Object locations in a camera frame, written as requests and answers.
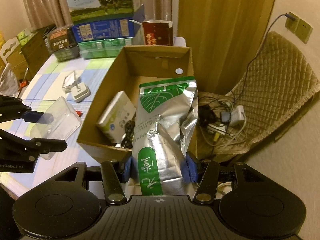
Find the clear plastic lid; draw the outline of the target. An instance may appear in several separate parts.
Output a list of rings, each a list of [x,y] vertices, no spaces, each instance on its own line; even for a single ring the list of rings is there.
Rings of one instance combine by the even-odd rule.
[[[72,104],[61,96],[49,106],[45,113],[52,114],[54,121],[51,124],[36,123],[30,130],[30,136],[65,140],[67,142],[66,153],[78,151],[76,136],[82,121]]]

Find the small white medicine box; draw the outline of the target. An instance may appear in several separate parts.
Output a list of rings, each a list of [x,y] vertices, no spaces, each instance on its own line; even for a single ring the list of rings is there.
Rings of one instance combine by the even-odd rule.
[[[96,126],[112,144],[118,144],[125,134],[126,123],[135,113],[136,108],[125,91],[119,91],[98,119]]]

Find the wooden door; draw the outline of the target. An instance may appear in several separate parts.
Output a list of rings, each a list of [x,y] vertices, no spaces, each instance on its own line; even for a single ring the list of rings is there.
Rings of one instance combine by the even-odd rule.
[[[193,53],[202,92],[226,94],[263,39],[274,0],[180,0],[178,35]]]

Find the blue milk carton box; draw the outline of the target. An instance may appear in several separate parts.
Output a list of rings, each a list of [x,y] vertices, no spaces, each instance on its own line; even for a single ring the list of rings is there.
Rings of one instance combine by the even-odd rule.
[[[74,24],[71,29],[76,42],[96,41],[115,38],[133,38],[138,33],[140,25],[136,22],[145,20],[145,10],[142,4],[134,13],[123,17]]]

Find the dark red gift box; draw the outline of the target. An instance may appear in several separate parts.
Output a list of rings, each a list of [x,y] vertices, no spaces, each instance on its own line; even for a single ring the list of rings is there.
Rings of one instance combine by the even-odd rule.
[[[146,45],[172,46],[173,22],[165,20],[149,20],[142,22]]]

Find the white plastic bag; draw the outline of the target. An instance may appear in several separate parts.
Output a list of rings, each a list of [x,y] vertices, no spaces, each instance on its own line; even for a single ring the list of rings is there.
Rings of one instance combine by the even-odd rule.
[[[1,67],[0,94],[4,96],[17,97],[19,90],[18,80],[14,74],[11,64],[7,63]]]

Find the checked tablecloth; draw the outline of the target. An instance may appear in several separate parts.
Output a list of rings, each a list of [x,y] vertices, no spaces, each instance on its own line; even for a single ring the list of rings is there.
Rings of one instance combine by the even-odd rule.
[[[27,140],[33,135],[65,139],[68,147],[63,152],[40,156],[33,173],[2,172],[1,186],[14,199],[76,162],[98,165],[77,143],[77,138],[94,96],[113,61],[112,57],[91,60],[79,57],[58,62],[55,56],[51,56],[32,79],[21,99],[33,111],[45,114],[44,124],[17,119],[1,123],[1,129]],[[62,87],[65,79],[72,75],[89,89],[90,95],[81,102],[76,102]]]

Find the white power strip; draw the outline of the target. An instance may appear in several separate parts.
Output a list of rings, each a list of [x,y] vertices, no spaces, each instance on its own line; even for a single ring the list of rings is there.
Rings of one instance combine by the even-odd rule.
[[[210,121],[207,125],[207,132],[212,135],[234,135],[228,131],[229,128],[241,126],[240,130],[243,130],[245,126],[246,115],[244,106],[238,105],[234,109],[229,111],[221,111],[216,114],[216,121]]]

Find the beige curtain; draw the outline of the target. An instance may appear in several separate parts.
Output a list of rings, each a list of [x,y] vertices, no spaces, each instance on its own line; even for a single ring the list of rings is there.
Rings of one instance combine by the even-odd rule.
[[[71,23],[66,0],[22,0],[33,29],[50,24],[63,27]],[[171,20],[171,0],[140,0],[146,20]]]

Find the clear plastic packet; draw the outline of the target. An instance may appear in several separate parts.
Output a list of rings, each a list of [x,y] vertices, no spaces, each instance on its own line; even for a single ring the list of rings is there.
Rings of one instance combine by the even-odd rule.
[[[75,71],[72,71],[67,75],[62,83],[63,89],[71,89],[73,86],[77,85],[80,82],[81,78],[76,74]]]

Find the white plug night light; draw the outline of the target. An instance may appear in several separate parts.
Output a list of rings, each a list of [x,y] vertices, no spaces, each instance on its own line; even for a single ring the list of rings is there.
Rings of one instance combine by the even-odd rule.
[[[85,98],[89,97],[90,94],[91,91],[84,82],[76,84],[71,88],[71,95],[76,103],[83,101]]]

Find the brown cardboard box stack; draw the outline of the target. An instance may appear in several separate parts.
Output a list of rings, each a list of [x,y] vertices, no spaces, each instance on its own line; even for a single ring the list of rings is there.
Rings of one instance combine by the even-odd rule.
[[[50,57],[47,34],[55,28],[51,24],[33,31],[24,29],[1,46],[1,61],[11,64],[17,80],[32,80]]]

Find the black hot pot bowl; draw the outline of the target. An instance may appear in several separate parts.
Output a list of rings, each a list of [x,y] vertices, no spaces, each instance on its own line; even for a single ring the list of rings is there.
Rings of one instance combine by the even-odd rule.
[[[57,61],[63,62],[80,56],[79,47],[75,40],[72,24],[59,27],[48,33],[49,52],[54,54]]]

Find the green drink carton pack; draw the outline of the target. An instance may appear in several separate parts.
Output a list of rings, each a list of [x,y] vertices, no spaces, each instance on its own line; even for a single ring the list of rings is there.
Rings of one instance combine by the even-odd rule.
[[[132,38],[103,39],[79,42],[80,55],[84,59],[117,57],[124,46],[131,46]]]

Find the silver green foil pouch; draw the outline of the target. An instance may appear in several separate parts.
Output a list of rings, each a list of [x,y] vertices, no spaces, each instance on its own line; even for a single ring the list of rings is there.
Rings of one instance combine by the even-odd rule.
[[[197,123],[195,77],[142,83],[133,135],[128,197],[189,195],[195,192],[185,155]]]

